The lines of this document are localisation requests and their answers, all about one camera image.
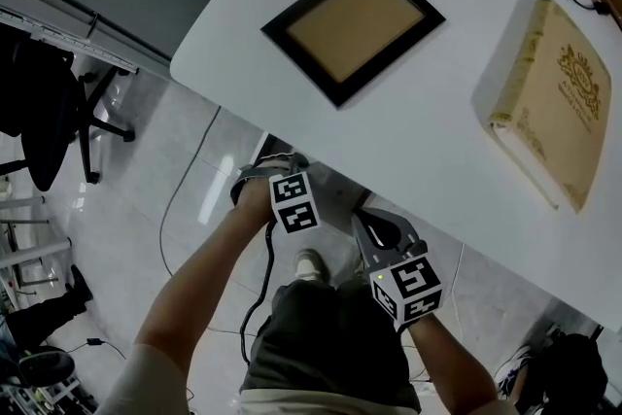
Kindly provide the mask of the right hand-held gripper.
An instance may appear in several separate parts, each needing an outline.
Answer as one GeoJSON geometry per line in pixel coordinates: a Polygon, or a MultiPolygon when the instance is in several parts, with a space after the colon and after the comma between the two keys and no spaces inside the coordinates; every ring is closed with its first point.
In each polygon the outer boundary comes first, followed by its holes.
{"type": "Polygon", "coordinates": [[[386,210],[358,208],[352,228],[372,297],[397,332],[441,306],[442,269],[410,221],[386,210]]]}

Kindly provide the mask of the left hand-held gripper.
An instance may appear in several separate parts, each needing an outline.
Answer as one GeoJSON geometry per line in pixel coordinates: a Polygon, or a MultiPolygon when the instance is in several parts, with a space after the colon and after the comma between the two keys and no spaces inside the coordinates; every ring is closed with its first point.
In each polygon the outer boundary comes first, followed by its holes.
{"type": "Polygon", "coordinates": [[[317,205],[307,173],[309,162],[299,153],[278,153],[259,157],[244,166],[230,190],[236,204],[244,185],[252,179],[269,181],[271,209],[287,234],[295,234],[321,225],[317,205]]]}

